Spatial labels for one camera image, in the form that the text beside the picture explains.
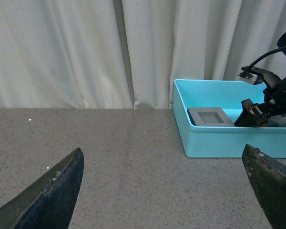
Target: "light blue tray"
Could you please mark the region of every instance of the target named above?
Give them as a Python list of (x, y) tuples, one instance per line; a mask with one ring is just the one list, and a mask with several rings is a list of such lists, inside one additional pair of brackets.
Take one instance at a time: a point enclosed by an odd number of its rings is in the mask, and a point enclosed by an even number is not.
[(188, 157), (242, 156), (246, 144), (274, 158), (286, 158), (286, 127), (213, 127), (192, 125), (188, 107), (221, 107), (234, 123), (241, 101), (262, 103), (265, 84), (242, 81), (175, 80), (174, 114)]

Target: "gray square object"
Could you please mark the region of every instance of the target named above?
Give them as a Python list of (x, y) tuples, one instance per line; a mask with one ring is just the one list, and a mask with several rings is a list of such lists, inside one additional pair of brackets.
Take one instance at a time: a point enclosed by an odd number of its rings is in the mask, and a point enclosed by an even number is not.
[(221, 107), (189, 107), (188, 112), (196, 126), (235, 126)]

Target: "speckled table surface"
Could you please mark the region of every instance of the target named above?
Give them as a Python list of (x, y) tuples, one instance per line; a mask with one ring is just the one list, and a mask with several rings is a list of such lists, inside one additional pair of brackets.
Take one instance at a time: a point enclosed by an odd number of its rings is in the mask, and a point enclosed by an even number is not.
[(77, 147), (70, 229), (271, 229), (241, 159), (187, 158), (172, 110), (0, 109), (0, 206)]

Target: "curtain fold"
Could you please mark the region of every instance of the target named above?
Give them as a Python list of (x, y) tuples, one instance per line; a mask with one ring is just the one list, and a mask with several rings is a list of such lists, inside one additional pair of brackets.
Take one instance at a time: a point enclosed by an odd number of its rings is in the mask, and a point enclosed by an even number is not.
[(0, 107), (172, 108), (174, 79), (238, 80), (285, 31), (286, 0), (0, 0)]

